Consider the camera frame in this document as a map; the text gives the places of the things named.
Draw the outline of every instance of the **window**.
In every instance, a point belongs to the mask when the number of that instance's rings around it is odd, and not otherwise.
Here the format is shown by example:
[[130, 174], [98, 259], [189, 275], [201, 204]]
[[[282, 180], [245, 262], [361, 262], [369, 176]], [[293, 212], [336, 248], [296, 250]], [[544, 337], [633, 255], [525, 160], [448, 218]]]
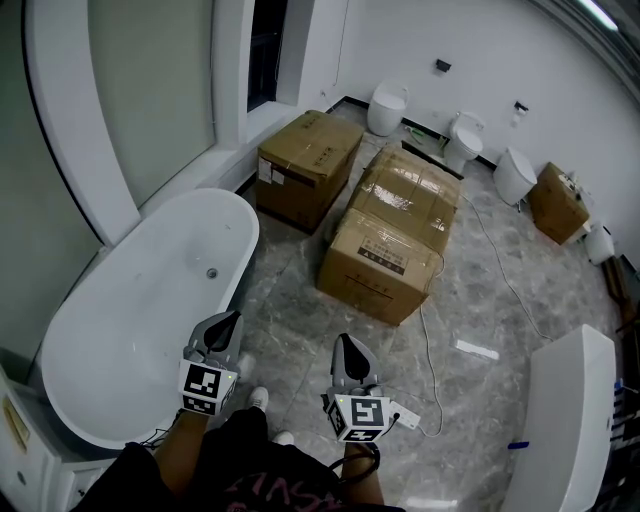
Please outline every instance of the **window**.
[[276, 99], [287, 0], [256, 0], [251, 28], [247, 111]]

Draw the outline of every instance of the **plastic wrap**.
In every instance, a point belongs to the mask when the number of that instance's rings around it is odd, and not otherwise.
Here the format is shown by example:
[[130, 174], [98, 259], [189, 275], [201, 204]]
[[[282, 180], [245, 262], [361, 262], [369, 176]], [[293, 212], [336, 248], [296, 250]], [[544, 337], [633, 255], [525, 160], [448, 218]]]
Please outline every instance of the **plastic wrap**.
[[459, 195], [456, 178], [401, 148], [387, 146], [369, 164], [349, 206], [442, 254]]

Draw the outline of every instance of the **printed label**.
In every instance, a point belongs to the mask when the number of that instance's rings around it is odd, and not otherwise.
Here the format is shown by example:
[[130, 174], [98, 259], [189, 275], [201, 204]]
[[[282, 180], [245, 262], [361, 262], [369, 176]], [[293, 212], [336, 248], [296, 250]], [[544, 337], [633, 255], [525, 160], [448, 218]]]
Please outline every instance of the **printed label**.
[[271, 173], [271, 179], [273, 180], [274, 183], [277, 183], [278, 185], [284, 184], [284, 174], [282, 174], [281, 172], [273, 171]]
[[404, 269], [407, 267], [407, 262], [409, 261], [409, 258], [389, 250], [384, 245], [368, 237], [364, 238], [362, 245], [358, 249], [358, 254], [371, 261], [375, 261], [378, 265], [382, 265], [384, 268], [388, 268], [401, 276], [404, 275]]
[[258, 157], [258, 179], [271, 183], [271, 162]]

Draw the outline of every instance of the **ceiling light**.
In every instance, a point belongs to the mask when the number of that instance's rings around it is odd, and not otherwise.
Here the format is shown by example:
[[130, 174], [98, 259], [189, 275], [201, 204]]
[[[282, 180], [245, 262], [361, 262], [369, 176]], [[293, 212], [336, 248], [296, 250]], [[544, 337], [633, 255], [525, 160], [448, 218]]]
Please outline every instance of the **ceiling light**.
[[618, 30], [618, 25], [616, 25], [615, 22], [609, 17], [609, 15], [602, 10], [602, 7], [600, 7], [593, 0], [578, 0], [578, 2], [584, 5], [587, 10], [596, 18], [598, 18], [598, 21], [609, 30]]

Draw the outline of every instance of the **toilet tank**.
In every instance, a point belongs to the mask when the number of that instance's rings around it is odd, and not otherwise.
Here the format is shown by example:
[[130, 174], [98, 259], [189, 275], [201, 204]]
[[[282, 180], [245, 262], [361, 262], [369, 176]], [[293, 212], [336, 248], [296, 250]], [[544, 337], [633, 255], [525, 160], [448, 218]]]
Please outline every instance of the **toilet tank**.
[[459, 128], [479, 134], [484, 130], [484, 121], [473, 112], [458, 112], [451, 123], [451, 133]]

